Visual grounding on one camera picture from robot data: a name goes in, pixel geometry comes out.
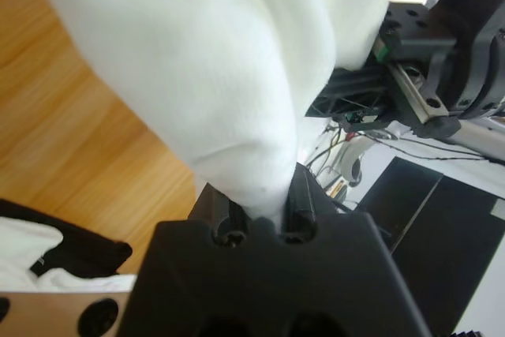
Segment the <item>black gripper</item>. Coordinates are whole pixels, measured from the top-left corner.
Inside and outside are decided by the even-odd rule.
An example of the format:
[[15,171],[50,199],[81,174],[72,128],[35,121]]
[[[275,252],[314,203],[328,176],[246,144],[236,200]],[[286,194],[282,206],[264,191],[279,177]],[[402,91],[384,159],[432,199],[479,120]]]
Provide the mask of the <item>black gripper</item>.
[[386,68],[335,69],[305,115],[387,110],[383,120],[444,138],[463,120],[504,108],[504,0],[439,0],[431,9],[394,3],[373,53]]

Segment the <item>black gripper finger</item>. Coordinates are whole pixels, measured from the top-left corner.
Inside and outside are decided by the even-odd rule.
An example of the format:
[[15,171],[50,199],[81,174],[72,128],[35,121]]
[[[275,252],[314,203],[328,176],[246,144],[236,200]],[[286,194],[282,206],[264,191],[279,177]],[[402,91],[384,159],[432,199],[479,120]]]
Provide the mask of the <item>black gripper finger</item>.
[[297,163],[283,213],[283,240],[310,242],[316,235],[320,219],[336,214],[337,208],[315,176],[307,167]]
[[196,199],[188,220],[205,222],[216,245],[240,245],[248,234],[248,216],[242,207],[210,184]]

